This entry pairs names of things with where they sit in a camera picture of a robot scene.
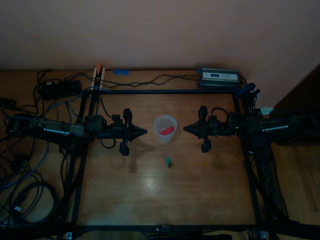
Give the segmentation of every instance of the blue tape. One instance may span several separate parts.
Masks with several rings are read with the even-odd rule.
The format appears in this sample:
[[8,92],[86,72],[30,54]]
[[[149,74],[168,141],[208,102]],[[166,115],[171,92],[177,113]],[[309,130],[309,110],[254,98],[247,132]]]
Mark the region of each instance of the blue tape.
[[120,75],[121,74],[121,70],[120,69],[115,69],[115,70],[113,70],[113,74]]
[[129,70],[121,70],[121,75],[128,76],[129,75]]

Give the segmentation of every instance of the power supply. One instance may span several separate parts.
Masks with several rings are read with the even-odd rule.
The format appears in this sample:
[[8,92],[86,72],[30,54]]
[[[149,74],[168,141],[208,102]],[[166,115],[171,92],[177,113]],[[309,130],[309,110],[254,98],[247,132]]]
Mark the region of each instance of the power supply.
[[202,89],[234,89],[240,84],[239,71],[202,68],[198,87]]

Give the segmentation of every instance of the pink wall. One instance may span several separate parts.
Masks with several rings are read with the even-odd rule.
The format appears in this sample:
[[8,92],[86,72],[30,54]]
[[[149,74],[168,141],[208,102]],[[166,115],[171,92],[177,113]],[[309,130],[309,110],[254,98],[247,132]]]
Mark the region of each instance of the pink wall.
[[273,107],[320,63],[320,0],[6,1],[0,69],[222,66]]

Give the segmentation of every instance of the plastic cup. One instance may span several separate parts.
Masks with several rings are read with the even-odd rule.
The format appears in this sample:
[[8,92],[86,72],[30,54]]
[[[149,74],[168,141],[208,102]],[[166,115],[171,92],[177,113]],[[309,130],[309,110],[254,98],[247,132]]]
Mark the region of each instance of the plastic cup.
[[[173,127],[174,131],[171,132],[168,135],[161,135],[160,132],[163,130]],[[158,139],[162,143],[168,143],[172,140],[174,137],[174,134],[178,128],[178,123],[176,119],[173,116],[170,115],[162,115],[158,116],[154,122],[153,122],[153,130],[155,131],[156,135],[158,136]]]

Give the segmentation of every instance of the black metal frame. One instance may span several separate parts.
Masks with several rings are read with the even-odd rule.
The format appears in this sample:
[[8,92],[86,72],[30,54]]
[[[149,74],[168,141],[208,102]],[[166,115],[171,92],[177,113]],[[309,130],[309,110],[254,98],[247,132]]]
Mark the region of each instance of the black metal frame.
[[[89,115],[92,116],[94,112],[95,103],[98,101],[99,95],[127,95],[127,94],[232,94],[234,109],[236,112],[240,113],[239,101],[235,97],[234,92],[230,90],[113,90],[113,91],[102,91],[98,89],[88,90],[88,93],[91,93],[91,102],[89,107]],[[82,95],[81,106],[79,110],[79,116],[82,118],[84,116],[85,104],[88,94]],[[109,226],[109,225],[95,225],[95,226],[78,226],[77,218],[80,206],[80,196],[82,188],[82,179],[81,184],[77,187],[74,198],[74,205],[72,210],[71,225],[74,226],[73,231],[139,231],[139,232],[148,232],[148,233],[176,233],[176,232],[190,232],[190,231],[217,231],[217,230],[230,230],[235,232],[242,232],[247,229],[252,230],[261,230],[267,231],[270,233],[271,239],[277,239],[276,234],[283,234],[289,236],[295,236],[300,238],[307,239],[318,239],[320,226],[317,225],[308,225],[300,224],[291,220],[283,219],[272,219],[272,220],[263,220],[261,216],[261,209],[258,203],[258,196],[256,190],[256,184],[254,180],[254,171],[251,166],[249,158],[249,145],[248,143],[241,139],[242,151],[244,156],[244,164],[248,177],[248,183],[251,193],[251,200],[253,205],[253,212],[255,218],[255,225],[172,225],[172,226],[159,226],[159,225],[120,225],[120,226]],[[83,154],[80,160],[80,168],[84,168],[86,165],[86,156]],[[71,158],[70,170],[67,176],[67,184],[71,184],[73,178],[74,170],[71,168],[75,166],[75,158]]]
[[[94,86],[99,86],[100,81],[96,81]],[[84,117],[85,105],[88,96],[91,94],[91,102],[88,110],[88,116],[92,116],[94,112],[95,105],[99,99],[99,95],[124,95],[124,94],[232,94],[233,103],[235,111],[240,113],[239,101],[235,97],[234,92],[229,90],[113,90],[113,91],[102,91],[99,89],[86,90],[82,93],[81,105],[79,109],[78,116],[80,118]],[[81,233],[86,233],[90,231],[134,231],[134,232],[147,232],[160,234],[177,234],[177,233],[199,233],[208,231],[234,231],[243,232],[245,230],[258,230],[266,231],[270,234],[271,240],[276,240],[276,234],[283,234],[288,236],[294,236],[306,239],[319,239],[320,226],[300,224],[296,221],[291,221],[289,219],[262,219],[261,209],[258,203],[255,173],[253,171],[250,157],[249,157],[249,143],[244,139],[241,139],[244,165],[247,173],[254,218],[256,224],[244,224],[244,225],[91,225],[91,226],[77,226],[77,219],[79,213],[79,206],[81,200],[82,183],[84,176],[84,169],[86,166],[86,155],[88,144],[84,145],[84,151],[80,156],[79,172],[77,174],[79,183],[75,189],[74,203],[71,213],[71,222],[66,222],[64,224],[59,224],[55,226],[44,226],[37,227],[35,229],[28,228],[23,231],[24,239],[35,239],[42,238],[53,235],[60,235],[63,233],[72,233],[72,238],[76,238],[81,235]],[[71,156],[69,170],[67,173],[66,187],[71,190],[73,185],[73,176],[76,165],[76,157]],[[263,198],[264,205],[269,205],[267,199]],[[67,219],[68,206],[62,209],[62,214],[60,215],[64,220]],[[12,231],[8,234],[14,235],[15,229],[9,229]]]

